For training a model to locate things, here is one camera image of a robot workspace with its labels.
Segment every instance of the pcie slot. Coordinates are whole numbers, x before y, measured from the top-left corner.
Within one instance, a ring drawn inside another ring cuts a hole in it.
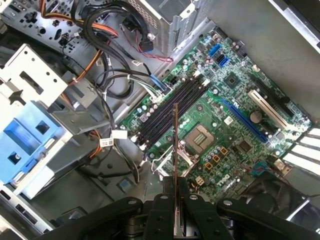
[[[182,117],[183,114],[185,114],[206,91],[206,87],[197,89],[197,91],[194,92],[191,97],[188,99],[183,99],[183,101],[179,103],[178,117]],[[162,122],[164,122],[164,124],[162,124],[161,128],[158,128],[159,131],[155,131],[156,133],[150,133],[150,138],[145,137],[145,139],[148,140],[148,145],[151,146],[155,144],[172,127],[172,114],[169,114]]]
[[[267,95],[268,99],[270,99],[280,110],[282,110],[287,117],[292,118],[295,115],[274,93],[270,91],[270,89],[260,79],[253,75],[250,77],[260,91]]]
[[[248,93],[249,97],[277,124],[277,126],[281,129],[286,129],[289,124],[286,120],[283,119],[282,116],[277,113],[276,110],[270,106],[269,103],[256,91],[251,90]]]
[[[222,100],[222,102],[261,142],[268,142],[268,138],[262,132],[260,132],[259,129],[257,129],[239,109],[237,109],[234,105],[229,104],[226,100]]]
[[[179,90],[166,102],[163,106],[159,107],[157,111],[151,115],[151,117],[144,123],[143,127],[139,130],[140,134],[149,132],[158,121],[158,119],[163,118],[168,112],[171,111],[173,104],[177,103],[181,97],[185,97],[186,94],[194,87],[195,82],[187,80]]]

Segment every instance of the black pcie slot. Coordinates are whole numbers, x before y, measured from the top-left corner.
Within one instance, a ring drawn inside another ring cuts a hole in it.
[[[169,101],[162,107],[159,107],[159,109],[143,124],[143,127],[139,130],[140,134],[143,136],[145,133],[149,132],[159,120],[171,112],[173,104],[178,103],[181,97],[185,97],[190,89],[195,87],[196,83],[196,79],[193,81],[187,80]]]
[[[201,89],[198,88],[195,92],[193,92],[191,97],[183,99],[183,101],[179,103],[178,117],[182,117],[192,107],[192,105],[195,104],[199,98],[201,98],[207,89],[207,86],[202,87]],[[168,118],[166,118],[166,120],[163,122],[165,122],[165,124],[162,125],[160,131],[153,132],[153,134],[150,135],[151,138],[145,138],[148,140],[149,146],[154,145],[172,127],[172,114],[169,114]]]
[[[250,77],[254,84],[260,89],[260,91],[263,94],[267,95],[268,99],[270,99],[280,110],[282,110],[287,117],[292,118],[295,115],[289,108],[287,108],[285,104],[281,102],[281,100],[275,94],[273,94],[269,90],[269,88],[260,79],[256,78],[253,75],[251,75]]]
[[[182,111],[181,107],[184,105],[184,103],[187,103],[189,99],[192,99],[194,95],[197,93],[197,88],[198,86],[194,86],[190,92],[188,92],[187,95],[183,96],[183,99],[178,100],[177,102],[179,103],[179,113]],[[149,140],[153,138],[154,134],[156,133],[156,137],[162,136],[166,132],[166,129],[164,128],[167,124],[172,125],[172,113],[169,111],[164,118],[159,119],[158,122],[155,122],[155,125],[153,126],[152,130],[149,131],[148,133],[144,134],[142,143],[145,142],[146,140]]]

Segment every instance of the white label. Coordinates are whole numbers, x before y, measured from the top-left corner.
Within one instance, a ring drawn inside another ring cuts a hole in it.
[[[106,61],[108,62],[108,66],[111,67],[112,64],[111,64],[111,59],[110,59],[110,57],[107,57]]]
[[[128,131],[127,130],[112,130],[111,136],[113,139],[127,139]]]
[[[230,178],[230,175],[229,174],[226,174],[218,183],[217,185],[219,187],[222,187],[223,184],[226,183],[226,181]]]
[[[232,124],[233,121],[234,121],[234,120],[233,120],[230,116],[228,116],[228,117],[224,120],[224,123],[229,126],[230,124]]]
[[[99,66],[102,66],[104,62],[102,61],[101,57],[99,57],[98,60],[95,62],[95,64],[99,67]]]
[[[100,147],[110,147],[114,145],[114,139],[113,138],[102,138],[100,139]]]

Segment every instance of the cooling fan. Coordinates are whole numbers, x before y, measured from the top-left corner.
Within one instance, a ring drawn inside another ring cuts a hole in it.
[[[239,196],[249,206],[286,219],[306,198],[301,192],[269,172],[257,177]]]

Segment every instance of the metal vent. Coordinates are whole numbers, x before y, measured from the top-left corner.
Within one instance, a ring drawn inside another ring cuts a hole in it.
[[[154,20],[141,6],[136,2],[136,0],[129,0],[129,3],[134,6],[134,8],[143,16],[145,20],[149,22],[155,29],[158,29],[157,22]]]

